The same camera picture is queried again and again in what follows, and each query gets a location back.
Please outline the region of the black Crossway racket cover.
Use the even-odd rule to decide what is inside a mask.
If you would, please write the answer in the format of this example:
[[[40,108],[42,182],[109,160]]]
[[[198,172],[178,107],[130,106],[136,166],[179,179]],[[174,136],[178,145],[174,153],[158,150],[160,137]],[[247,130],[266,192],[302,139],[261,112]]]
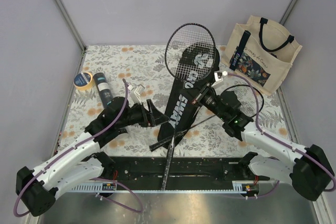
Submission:
[[[219,70],[219,62],[220,54],[218,49],[216,49],[214,69],[206,78],[198,81],[188,80],[186,82],[174,80],[164,112],[170,120],[160,127],[157,137],[158,142],[167,140],[163,145],[165,149],[169,147],[173,135],[175,135],[175,145],[178,145],[195,122],[200,107],[192,104],[190,93],[195,94],[207,83],[214,82],[214,72]]]

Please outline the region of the black Boka shuttlecock tube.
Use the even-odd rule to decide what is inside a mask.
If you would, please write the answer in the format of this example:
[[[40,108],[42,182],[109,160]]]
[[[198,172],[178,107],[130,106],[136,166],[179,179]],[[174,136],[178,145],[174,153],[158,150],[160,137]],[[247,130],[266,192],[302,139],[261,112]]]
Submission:
[[[96,87],[98,89],[99,97],[101,99],[103,108],[106,109],[107,106],[112,102],[113,96],[110,90],[110,86],[107,83],[107,79],[102,72],[98,72],[93,75]]]

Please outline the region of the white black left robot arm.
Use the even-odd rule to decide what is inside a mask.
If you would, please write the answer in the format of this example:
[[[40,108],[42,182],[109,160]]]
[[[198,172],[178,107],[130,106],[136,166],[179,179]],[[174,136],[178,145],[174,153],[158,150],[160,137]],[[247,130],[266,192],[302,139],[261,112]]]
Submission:
[[[116,138],[122,128],[135,124],[155,127],[169,121],[150,99],[146,102],[147,105],[138,102],[129,106],[127,98],[113,98],[72,144],[32,169],[22,167],[16,174],[14,216],[23,216],[17,211],[20,201],[28,214],[38,217],[78,184],[98,177],[112,177],[113,161],[101,149]]]

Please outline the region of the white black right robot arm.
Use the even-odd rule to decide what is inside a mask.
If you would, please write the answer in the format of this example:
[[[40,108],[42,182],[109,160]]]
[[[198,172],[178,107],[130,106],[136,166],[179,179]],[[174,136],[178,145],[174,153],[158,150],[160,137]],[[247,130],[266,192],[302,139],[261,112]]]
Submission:
[[[233,91],[220,95],[209,85],[202,89],[189,88],[181,91],[187,101],[195,106],[204,106],[223,121],[225,132],[240,141],[255,145],[270,157],[252,154],[239,166],[243,179],[254,176],[274,178],[291,185],[303,198],[315,201],[327,186],[335,183],[335,174],[323,151],[317,145],[303,145],[278,138],[263,130],[255,119],[244,114],[241,103]]]

